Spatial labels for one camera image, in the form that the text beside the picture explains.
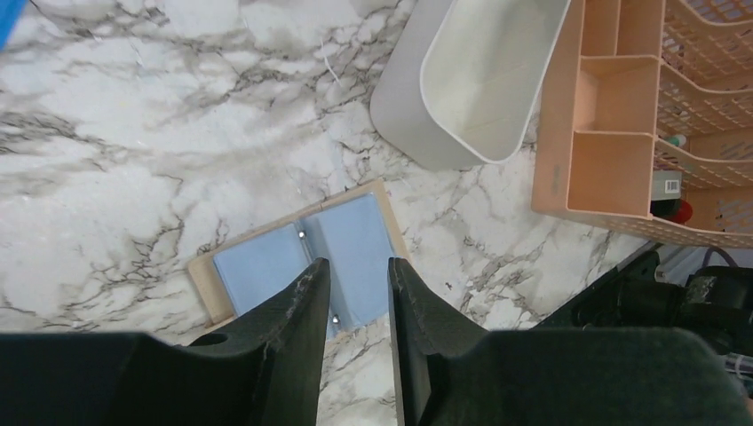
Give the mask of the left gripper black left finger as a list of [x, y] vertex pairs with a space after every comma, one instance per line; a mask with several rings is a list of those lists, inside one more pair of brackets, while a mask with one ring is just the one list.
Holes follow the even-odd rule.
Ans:
[[149, 334], [1, 337], [4, 425], [313, 425], [329, 316], [319, 258], [189, 345]]

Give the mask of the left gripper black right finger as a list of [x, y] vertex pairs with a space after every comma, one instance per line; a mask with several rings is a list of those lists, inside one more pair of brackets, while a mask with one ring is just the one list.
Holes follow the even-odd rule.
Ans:
[[672, 328], [488, 331], [388, 262], [401, 425], [749, 425], [711, 349]]

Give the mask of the beige card holder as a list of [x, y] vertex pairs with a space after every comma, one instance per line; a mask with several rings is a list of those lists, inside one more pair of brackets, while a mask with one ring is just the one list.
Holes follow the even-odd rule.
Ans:
[[329, 262], [327, 336], [388, 312], [387, 263], [408, 249], [384, 183], [369, 181], [223, 243], [187, 272], [217, 328], [282, 292], [318, 258]]

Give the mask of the white oblong tray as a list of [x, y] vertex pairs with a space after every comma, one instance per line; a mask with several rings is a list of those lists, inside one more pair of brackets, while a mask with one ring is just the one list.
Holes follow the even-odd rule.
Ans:
[[506, 162], [522, 146], [569, 6], [418, 1], [371, 96], [375, 129], [427, 170]]

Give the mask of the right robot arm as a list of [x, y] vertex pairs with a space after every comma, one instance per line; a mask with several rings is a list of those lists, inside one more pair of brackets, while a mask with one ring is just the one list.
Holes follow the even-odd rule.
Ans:
[[540, 327], [675, 327], [698, 335], [741, 391], [752, 394], [752, 271], [707, 265], [682, 285], [660, 282], [649, 250], [615, 267], [540, 322]]

